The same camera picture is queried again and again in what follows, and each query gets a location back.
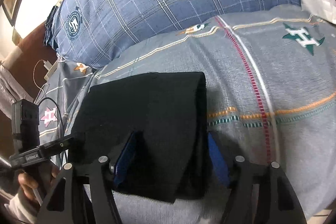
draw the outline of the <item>orange stripe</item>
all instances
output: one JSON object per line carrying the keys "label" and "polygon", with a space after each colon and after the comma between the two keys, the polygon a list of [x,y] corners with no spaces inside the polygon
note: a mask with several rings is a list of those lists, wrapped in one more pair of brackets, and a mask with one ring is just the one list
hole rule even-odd
{"label": "orange stripe", "polygon": [[[307,110],[311,110],[313,108],[316,108],[322,104],[327,103],[328,101],[331,101],[332,99],[334,99],[336,97],[336,92],[332,93],[330,96],[323,98],[319,101],[313,102],[309,105],[303,106],[303,107],[298,107],[298,108],[292,108],[292,109],[284,109],[284,110],[277,110],[275,111],[275,115],[285,115],[285,114],[292,114],[292,113],[298,113],[298,112],[302,112],[302,111],[307,111]],[[208,114],[208,117],[218,117],[218,116],[223,116],[223,115],[227,115],[231,112],[237,112],[238,110],[233,107],[233,106],[229,106],[226,108],[226,110],[222,110],[216,113],[210,113]],[[271,114],[269,112],[266,112],[266,117],[270,118]],[[250,115],[240,115],[241,119],[245,119],[245,120],[251,120],[251,119],[260,119],[261,118],[261,114],[250,114]]]}

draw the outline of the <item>sleeve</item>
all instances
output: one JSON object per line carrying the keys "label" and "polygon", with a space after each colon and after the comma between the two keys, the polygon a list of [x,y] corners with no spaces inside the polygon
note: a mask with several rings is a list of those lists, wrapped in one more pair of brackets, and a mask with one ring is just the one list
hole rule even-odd
{"label": "sleeve", "polygon": [[5,204],[7,211],[21,221],[35,223],[38,209],[34,207],[24,195],[20,187],[17,194],[12,198],[9,204]]}

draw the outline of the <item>green stripe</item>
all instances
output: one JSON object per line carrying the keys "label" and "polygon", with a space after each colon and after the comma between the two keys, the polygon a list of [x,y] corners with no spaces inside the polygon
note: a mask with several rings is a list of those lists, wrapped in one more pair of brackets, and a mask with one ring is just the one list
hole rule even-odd
{"label": "green stripe", "polygon": [[[326,104],[324,106],[321,106],[319,108],[316,108],[314,110],[311,110],[307,113],[298,115],[298,116],[294,116],[294,117],[281,117],[281,118],[276,118],[276,123],[277,124],[282,124],[282,123],[290,123],[290,122],[296,122],[296,121],[300,121],[302,119],[306,119],[306,118],[310,118],[314,115],[320,114],[323,111],[329,109],[330,107],[334,106],[336,104],[336,100],[333,100],[332,102],[330,102],[329,104]],[[222,123],[231,123],[233,121],[239,121],[242,122],[240,117],[237,115],[233,115],[233,116],[229,116],[226,118],[222,118],[222,119],[218,119],[212,122],[208,122],[208,126],[212,127],[218,124],[222,124]],[[263,127],[263,123],[262,122],[242,122],[243,126],[246,128],[258,128],[258,127]],[[272,125],[270,121],[267,121],[267,124],[270,126]]]}

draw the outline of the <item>yellow stripe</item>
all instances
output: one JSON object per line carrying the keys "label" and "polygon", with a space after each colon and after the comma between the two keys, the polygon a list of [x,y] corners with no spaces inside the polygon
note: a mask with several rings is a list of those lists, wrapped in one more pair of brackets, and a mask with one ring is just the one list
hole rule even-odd
{"label": "yellow stripe", "polygon": [[140,60],[143,60],[143,59],[145,59],[145,58],[147,58],[147,57],[153,55],[153,54],[156,53],[156,52],[163,51],[163,50],[165,50],[165,49],[167,49],[167,48],[170,48],[170,47],[172,47],[172,46],[178,45],[178,44],[180,44],[180,43],[186,41],[189,37],[196,37],[196,38],[198,38],[198,37],[206,37],[206,36],[208,36],[208,35],[212,35],[212,34],[214,34],[218,29],[219,29],[219,27],[217,27],[217,26],[215,27],[215,26],[214,26],[214,27],[212,27],[211,30],[208,31],[208,32],[204,32],[204,33],[200,33],[200,34],[188,34],[188,35],[186,35],[184,38],[182,38],[182,39],[180,39],[180,40],[177,40],[177,41],[172,42],[172,43],[169,43],[169,44],[167,44],[167,45],[165,45],[165,46],[156,48],[156,49],[152,50],[151,52],[149,52],[149,53],[147,53],[147,54],[145,54],[145,55],[143,55],[143,56],[140,56],[139,58],[134,59],[134,60],[128,62],[127,64],[122,65],[121,67],[117,67],[116,69],[114,69],[114,70],[112,70],[112,71],[110,71],[110,72],[108,72],[108,73],[106,73],[106,74],[104,74],[104,75],[95,75],[94,77],[97,78],[97,79],[100,79],[101,77],[109,76],[109,75],[111,75],[111,74],[117,72],[118,70],[121,70],[121,69],[123,69],[123,68],[126,68],[126,67],[128,67],[128,66],[134,64],[135,62],[138,62],[138,61],[140,61]]}
{"label": "yellow stripe", "polygon": [[232,27],[232,30],[237,30],[241,28],[247,28],[247,27],[254,27],[254,26],[263,26],[263,25],[269,25],[269,24],[274,24],[276,22],[310,22],[312,19],[312,15],[309,16],[309,18],[273,18],[270,21],[263,21],[263,22],[255,22],[255,23],[250,23],[250,24],[241,24],[241,25],[236,25]]}
{"label": "yellow stripe", "polygon": [[[284,110],[277,110],[275,111],[275,115],[285,115],[285,114],[293,114],[293,113],[298,113],[298,112],[302,112],[302,111],[307,111],[307,110],[311,110],[313,108],[319,107],[320,105],[323,105],[329,101],[331,101],[332,99],[334,99],[336,97],[336,92],[332,93],[331,95],[329,95],[326,98],[323,98],[319,101],[313,102],[309,105],[303,106],[303,107],[298,107],[298,108],[292,108],[292,109],[284,109]],[[232,112],[237,112],[237,109],[233,106],[227,107],[226,110],[222,110],[216,113],[210,113],[208,114],[208,117],[218,117],[218,116],[223,116],[223,115],[227,115],[229,113]],[[271,117],[271,113],[266,112],[266,117],[270,118]],[[251,120],[251,119],[260,119],[261,118],[261,114],[250,114],[250,115],[239,115],[239,117],[241,119],[244,120]]]}

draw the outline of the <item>red stripe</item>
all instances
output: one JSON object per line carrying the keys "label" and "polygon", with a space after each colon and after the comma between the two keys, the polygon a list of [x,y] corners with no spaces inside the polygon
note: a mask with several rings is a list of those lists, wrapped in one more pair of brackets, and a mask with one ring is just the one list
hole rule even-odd
{"label": "red stripe", "polygon": [[245,69],[247,71],[247,74],[250,77],[254,93],[255,93],[255,95],[257,97],[257,102],[258,102],[258,106],[259,106],[259,110],[260,110],[260,114],[261,114],[261,119],[262,119],[262,125],[263,125],[263,128],[264,128],[265,143],[266,143],[266,158],[267,158],[267,162],[270,163],[271,162],[271,147],[270,147],[270,140],[269,140],[269,131],[268,131],[267,116],[266,116],[266,113],[265,113],[265,110],[264,110],[263,101],[261,100],[258,87],[257,87],[256,82],[254,80],[254,76],[253,76],[253,74],[251,72],[251,69],[250,69],[250,66],[248,65],[248,63],[246,61],[246,58],[245,58],[242,50],[240,49],[240,47],[239,47],[236,39],[234,38],[234,36],[229,32],[229,30],[226,27],[223,26],[223,24],[221,23],[221,21],[217,17],[216,17],[216,21],[221,26],[221,28],[224,29],[226,35],[233,42],[234,47],[238,51],[238,53],[239,53],[239,55],[241,57],[241,60],[243,61],[244,65],[245,65]]}

